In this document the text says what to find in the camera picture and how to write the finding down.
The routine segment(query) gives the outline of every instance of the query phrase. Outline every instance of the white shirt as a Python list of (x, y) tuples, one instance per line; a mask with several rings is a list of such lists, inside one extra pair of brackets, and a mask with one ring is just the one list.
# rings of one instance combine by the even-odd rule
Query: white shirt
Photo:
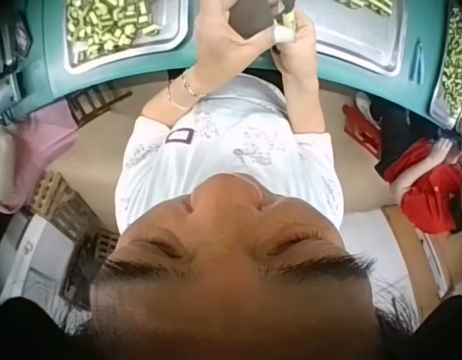
[(202, 99), (170, 130), (140, 117), (115, 193), (119, 232), (165, 200), (221, 173), (253, 176), (268, 190), (311, 204), (338, 229), (344, 198), (328, 133), (291, 131), (284, 96), (241, 75)]

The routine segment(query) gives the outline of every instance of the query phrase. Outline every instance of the floor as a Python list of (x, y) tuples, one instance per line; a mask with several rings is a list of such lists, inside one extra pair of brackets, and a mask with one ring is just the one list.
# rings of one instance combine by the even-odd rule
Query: floor
[[(122, 156), (134, 120), (146, 101), (167, 83), (165, 73), (126, 79), (116, 84), (133, 96), (118, 103), (79, 131), (75, 146), (50, 167), (59, 171), (86, 200), (109, 230), (116, 230), (114, 189)], [(376, 160), (343, 132), (341, 107), (352, 103), (352, 94), (323, 88), (321, 104), (333, 138), (337, 174), (347, 212), (365, 211), (392, 203), (387, 184), (374, 172)]]

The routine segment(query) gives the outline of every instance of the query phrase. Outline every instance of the eyebrow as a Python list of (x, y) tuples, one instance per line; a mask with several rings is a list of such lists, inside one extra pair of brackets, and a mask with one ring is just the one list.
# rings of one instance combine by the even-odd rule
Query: eyebrow
[(374, 267), (374, 261), (358, 256), (326, 256), (309, 259), (292, 265), (277, 268), (261, 268), (260, 271), (273, 281), (300, 283), (303, 281), (322, 281), (332, 279), (368, 279)]
[[(326, 256), (320, 259), (309, 259), (304, 262), (279, 267), (260, 267), (259, 272), (273, 281), (284, 283), (301, 283), (305, 281), (323, 281), (326, 279), (344, 281), (348, 279), (368, 279), (374, 267), (374, 261), (358, 256)], [(108, 259), (94, 284), (126, 281), (161, 281), (168, 278), (186, 280), (190, 271), (162, 265), (138, 264)]]
[(102, 285), (116, 281), (159, 281), (166, 278), (184, 280), (188, 273), (177, 268), (162, 265), (138, 264), (107, 259), (94, 279), (94, 284)]

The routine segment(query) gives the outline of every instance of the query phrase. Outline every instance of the gold bracelet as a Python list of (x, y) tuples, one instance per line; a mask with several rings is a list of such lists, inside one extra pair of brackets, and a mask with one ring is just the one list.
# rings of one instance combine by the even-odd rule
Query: gold bracelet
[(168, 85), (166, 87), (166, 96), (168, 97), (168, 101), (174, 105), (175, 107), (177, 107), (178, 109), (180, 110), (183, 110), (183, 111), (188, 111), (190, 110), (191, 108), (190, 107), (184, 107), (184, 106), (181, 106), (179, 105), (178, 103), (176, 103), (173, 98), (171, 97), (171, 89), (170, 89), (170, 86), (171, 86), (171, 81), (168, 82)]
[(188, 72), (185, 71), (182, 75), (181, 75), (181, 80), (183, 82), (183, 85), (184, 85), (184, 88), (186, 89), (187, 92), (190, 93), (190, 95), (193, 97), (193, 98), (199, 98), (199, 99), (202, 99), (206, 96), (206, 94), (201, 94), (199, 92), (195, 92), (189, 85), (188, 83), (188, 80), (186, 79), (186, 74)]

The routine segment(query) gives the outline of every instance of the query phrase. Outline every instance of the teal workbench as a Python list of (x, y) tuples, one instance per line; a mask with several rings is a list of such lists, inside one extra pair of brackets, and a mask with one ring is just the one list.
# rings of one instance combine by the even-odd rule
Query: teal workbench
[[(191, 0), (190, 24), (194, 23), (198, 1)], [(152, 71), (186, 68), (196, 61), (191, 29), (181, 46), (173, 51), (129, 58), (73, 75), (65, 70), (64, 63), (65, 1), (15, 2), (25, 11), (34, 40), (29, 58), (22, 69), (27, 95), (14, 109), (15, 117), (23, 116), (88, 86)], [(448, 2), (410, 0), (407, 6), (406, 47), (402, 68), (397, 76), (385, 77), (336, 58), (319, 55), (319, 78), (380, 96), (430, 119), (429, 107), (443, 60)], [(425, 68), (424, 79), (420, 85), (410, 82), (418, 39), (422, 43)], [(253, 67), (274, 68), (269, 55), (259, 58)]]

